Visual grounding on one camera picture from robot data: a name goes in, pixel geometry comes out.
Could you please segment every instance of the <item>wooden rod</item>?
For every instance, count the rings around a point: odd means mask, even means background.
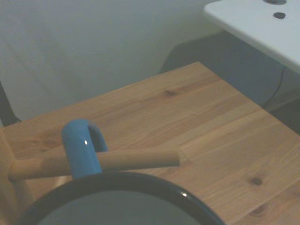
[[[32,202],[25,181],[11,182],[8,178],[15,156],[0,128],[0,214],[7,224],[12,224],[19,214]]]
[[[104,172],[153,167],[179,166],[177,150],[126,150],[97,153]],[[71,175],[66,156],[31,158],[16,161],[11,167],[11,180]]]

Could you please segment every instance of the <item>black hole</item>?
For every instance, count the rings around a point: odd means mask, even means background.
[[[95,151],[100,152],[101,144],[100,144],[100,140],[98,138],[97,132],[92,127],[89,126],[89,133],[90,133],[90,138],[92,140]]]

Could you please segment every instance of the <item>wood grain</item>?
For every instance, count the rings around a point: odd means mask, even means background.
[[[300,181],[297,181],[234,225],[298,225],[299,221]]]
[[[23,121],[4,132],[19,159],[62,154],[56,151],[61,128],[77,118],[95,122],[111,151],[179,148],[179,168],[137,171],[183,186],[227,224],[246,223],[254,210],[300,178],[300,137],[200,63]],[[56,182],[31,180],[30,186],[39,197]]]

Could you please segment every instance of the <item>round black object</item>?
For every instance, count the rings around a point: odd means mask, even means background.
[[[133,172],[106,172],[73,180],[33,203],[14,225],[38,225],[47,215],[72,201],[110,191],[151,195],[178,207],[199,225],[225,225],[209,207],[185,189],[154,176]]]
[[[286,4],[286,0],[263,0],[264,2],[267,2],[272,5],[284,5]]]
[[[274,13],[273,16],[277,19],[284,19],[285,13]]]

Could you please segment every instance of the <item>black cable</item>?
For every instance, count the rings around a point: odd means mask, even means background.
[[[281,78],[280,78],[280,82],[279,85],[276,89],[276,91],[273,93],[273,95],[268,99],[268,101],[263,105],[263,108],[266,108],[266,106],[270,103],[270,101],[272,101],[272,99],[276,96],[277,92],[279,91],[281,85],[282,85],[282,81],[283,81],[283,75],[285,72],[286,67],[283,67],[282,71],[281,71]]]

